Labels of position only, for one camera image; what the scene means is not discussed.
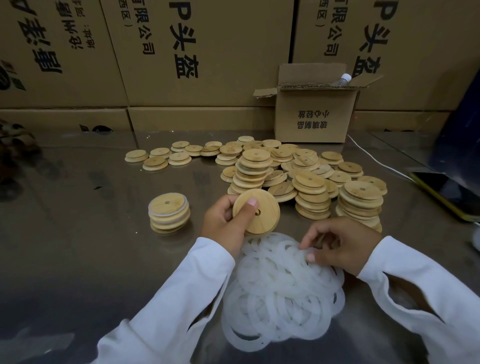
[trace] table surface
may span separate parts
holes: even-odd
[[[227,191],[215,158],[147,172],[141,164],[126,163],[126,152],[168,147],[178,140],[225,143],[240,135],[273,138],[270,132],[253,131],[38,134],[42,154],[20,161],[15,181],[0,186],[0,362],[93,360],[97,341],[153,297],[193,245],[206,209]],[[366,132],[350,135],[397,170],[422,167]],[[350,140],[301,146],[340,152],[344,160],[361,164],[365,174],[384,180],[383,234],[430,256],[480,293],[480,256],[468,244],[472,224],[376,164]],[[150,229],[147,205],[167,192],[186,195],[192,215],[180,231],[160,235]],[[280,209],[276,231],[301,239],[312,221],[296,213],[291,201]],[[256,353],[239,352],[225,341],[219,309],[192,362],[424,361],[419,337],[384,314],[365,283],[349,277],[344,289],[345,308],[322,338],[287,340]],[[55,350],[62,345],[68,347]]]

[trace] smartphone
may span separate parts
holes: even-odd
[[[448,176],[436,172],[410,172],[410,177],[461,219],[480,221],[480,196]]]

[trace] white shirt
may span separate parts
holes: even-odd
[[[223,247],[198,238],[153,299],[100,339],[93,364],[189,363],[234,266]],[[385,273],[419,287],[438,317],[396,304],[388,295]],[[480,363],[480,298],[438,263],[387,236],[358,278],[368,283],[382,310],[422,336],[431,364]],[[212,302],[210,314],[192,325]]]

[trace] plastic bottle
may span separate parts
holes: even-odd
[[[344,73],[338,81],[333,82],[330,86],[346,86],[351,80],[352,76],[348,73]]]

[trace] cardboard wall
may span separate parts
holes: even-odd
[[[93,131],[98,126],[131,130],[126,109],[0,109],[0,119],[32,132]]]
[[[2,1],[0,34],[0,108],[127,106],[99,0]]]
[[[437,133],[445,124],[450,112],[417,111],[356,111],[350,124],[351,130],[382,132],[414,130]]]
[[[130,106],[273,105],[252,93],[288,62],[294,0],[101,3]]]
[[[474,0],[300,0],[293,62],[383,74],[360,110],[455,110],[480,67],[479,18]]]
[[[128,108],[135,131],[272,130],[273,107]]]

